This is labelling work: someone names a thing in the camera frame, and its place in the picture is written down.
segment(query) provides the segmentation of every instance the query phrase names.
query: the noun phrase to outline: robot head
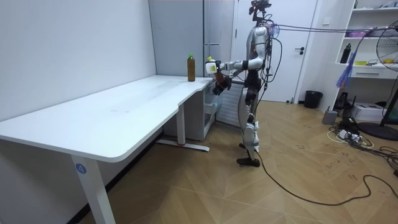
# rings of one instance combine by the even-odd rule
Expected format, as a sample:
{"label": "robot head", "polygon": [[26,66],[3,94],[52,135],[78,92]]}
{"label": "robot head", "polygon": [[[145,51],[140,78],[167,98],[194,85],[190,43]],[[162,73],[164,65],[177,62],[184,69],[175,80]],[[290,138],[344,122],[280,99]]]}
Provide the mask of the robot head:
{"label": "robot head", "polygon": [[268,0],[254,0],[251,1],[251,7],[249,9],[249,15],[251,15],[254,11],[260,10],[261,12],[265,13],[266,8],[271,7]]}

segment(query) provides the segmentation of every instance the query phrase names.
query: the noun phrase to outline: desk foot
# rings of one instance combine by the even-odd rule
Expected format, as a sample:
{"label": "desk foot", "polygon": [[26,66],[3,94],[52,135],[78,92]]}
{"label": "desk foot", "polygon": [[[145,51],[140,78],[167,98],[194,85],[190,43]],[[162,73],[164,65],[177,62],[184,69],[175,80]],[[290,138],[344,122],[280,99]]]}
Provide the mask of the desk foot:
{"label": "desk foot", "polygon": [[72,156],[72,160],[95,222],[97,224],[115,224],[97,161],[80,156]]}
{"label": "desk foot", "polygon": [[169,145],[169,146],[187,147],[187,148],[190,148],[190,149],[198,149],[198,150],[206,151],[206,152],[208,152],[210,150],[210,148],[206,147],[206,146],[199,146],[199,145],[194,145],[194,144],[180,145],[180,144],[178,144],[175,141],[169,141],[169,140],[163,140],[163,139],[157,140],[156,143],[166,144],[166,145]]}

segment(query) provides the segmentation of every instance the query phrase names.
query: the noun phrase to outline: humanoid robot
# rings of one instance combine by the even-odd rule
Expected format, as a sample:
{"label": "humanoid robot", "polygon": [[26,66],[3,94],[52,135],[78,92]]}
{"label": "humanoid robot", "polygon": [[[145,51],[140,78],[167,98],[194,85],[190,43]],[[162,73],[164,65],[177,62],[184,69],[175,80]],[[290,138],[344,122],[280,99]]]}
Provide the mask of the humanoid robot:
{"label": "humanoid robot", "polygon": [[[253,14],[253,21],[256,22],[256,26],[250,31],[246,43],[246,60],[225,63],[212,60],[206,63],[206,71],[208,74],[215,74],[217,82],[213,92],[216,95],[219,95],[225,89],[229,90],[232,79],[241,72],[248,71],[239,99],[238,119],[243,137],[239,146],[247,150],[249,157],[237,159],[236,162],[242,166],[259,167],[260,162],[254,157],[254,151],[259,151],[259,138],[257,135],[259,126],[258,121],[256,121],[256,109],[258,106],[258,93],[262,86],[264,91],[266,90],[267,79],[270,76],[270,66],[266,65],[266,63],[272,51],[273,23],[269,23],[272,21],[265,19],[265,8],[271,7],[268,0],[255,0],[251,4],[249,15]],[[221,73],[222,70],[232,71],[233,74],[230,76],[223,75]]]}

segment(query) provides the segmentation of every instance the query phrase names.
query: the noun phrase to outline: power strip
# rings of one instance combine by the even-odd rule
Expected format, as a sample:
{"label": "power strip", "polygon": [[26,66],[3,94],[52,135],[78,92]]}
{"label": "power strip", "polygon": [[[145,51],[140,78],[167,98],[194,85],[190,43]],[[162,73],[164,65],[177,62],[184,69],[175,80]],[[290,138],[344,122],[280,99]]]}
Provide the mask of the power strip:
{"label": "power strip", "polygon": [[346,139],[347,137],[356,142],[359,142],[359,140],[361,140],[361,136],[359,136],[357,134],[349,133],[346,130],[341,130],[338,133],[338,136],[339,136],[339,138],[341,138],[343,140]]}

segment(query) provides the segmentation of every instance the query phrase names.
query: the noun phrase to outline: blue label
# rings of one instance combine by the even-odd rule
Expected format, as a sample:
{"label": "blue label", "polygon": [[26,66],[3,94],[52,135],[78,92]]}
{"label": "blue label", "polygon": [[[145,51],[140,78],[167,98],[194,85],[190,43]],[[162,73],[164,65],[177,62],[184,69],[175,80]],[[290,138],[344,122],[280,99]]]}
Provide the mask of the blue label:
{"label": "blue label", "polygon": [[79,172],[82,173],[82,174],[87,173],[86,167],[84,167],[84,166],[81,165],[81,164],[76,164],[76,169],[77,169],[77,171],[79,171]]}

